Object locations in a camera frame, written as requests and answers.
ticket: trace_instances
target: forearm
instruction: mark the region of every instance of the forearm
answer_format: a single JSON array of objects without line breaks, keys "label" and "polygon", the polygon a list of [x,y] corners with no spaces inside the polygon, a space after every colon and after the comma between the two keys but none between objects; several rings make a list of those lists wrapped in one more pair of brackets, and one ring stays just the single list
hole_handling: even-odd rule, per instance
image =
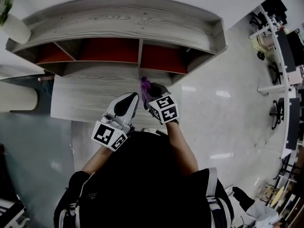
[{"label": "forearm", "polygon": [[93,172],[98,171],[100,168],[104,166],[106,161],[109,159],[112,150],[101,146],[100,149],[93,155],[93,157],[88,161],[87,164],[83,167],[82,171],[85,171],[88,174],[92,174]]},{"label": "forearm", "polygon": [[180,127],[175,122],[166,123],[170,144],[173,147],[173,152],[178,166],[183,175],[190,174],[199,170],[197,160],[188,146]]}]

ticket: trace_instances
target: potted plant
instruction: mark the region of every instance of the potted plant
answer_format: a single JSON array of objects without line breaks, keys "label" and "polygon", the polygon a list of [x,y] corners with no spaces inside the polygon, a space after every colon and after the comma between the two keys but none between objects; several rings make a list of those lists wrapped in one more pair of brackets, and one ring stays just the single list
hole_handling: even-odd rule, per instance
[{"label": "potted plant", "polygon": [[14,41],[24,44],[30,36],[31,31],[25,23],[14,15],[9,14],[13,0],[0,0],[0,28]]}]

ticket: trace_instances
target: green plant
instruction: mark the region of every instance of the green plant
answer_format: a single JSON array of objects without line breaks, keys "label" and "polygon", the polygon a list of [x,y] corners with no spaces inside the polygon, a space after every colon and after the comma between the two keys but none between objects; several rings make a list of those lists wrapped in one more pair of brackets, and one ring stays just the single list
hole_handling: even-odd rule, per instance
[{"label": "green plant", "polygon": [[2,26],[8,18],[8,13],[13,6],[13,0],[0,0],[0,26]]}]

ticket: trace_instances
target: white marker cube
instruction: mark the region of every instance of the white marker cube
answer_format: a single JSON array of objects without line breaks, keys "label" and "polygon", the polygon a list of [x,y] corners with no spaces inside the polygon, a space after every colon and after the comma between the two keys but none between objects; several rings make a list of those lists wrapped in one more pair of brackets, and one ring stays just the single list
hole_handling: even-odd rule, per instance
[{"label": "white marker cube", "polygon": [[122,130],[111,127],[109,124],[96,121],[91,139],[112,151],[116,151],[127,140]]},{"label": "white marker cube", "polygon": [[177,103],[170,95],[149,102],[149,105],[152,115],[163,124],[180,117]]}]

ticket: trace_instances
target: white cylindrical object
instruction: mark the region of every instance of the white cylindrical object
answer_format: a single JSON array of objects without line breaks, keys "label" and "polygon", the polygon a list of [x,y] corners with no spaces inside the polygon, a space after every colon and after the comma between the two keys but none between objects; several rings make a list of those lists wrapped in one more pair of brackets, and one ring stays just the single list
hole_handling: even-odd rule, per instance
[{"label": "white cylindrical object", "polygon": [[27,43],[31,36],[31,31],[27,25],[11,14],[8,14],[2,29],[9,38],[21,44]]},{"label": "white cylindrical object", "polygon": [[0,112],[34,110],[38,103],[35,89],[0,82]]}]

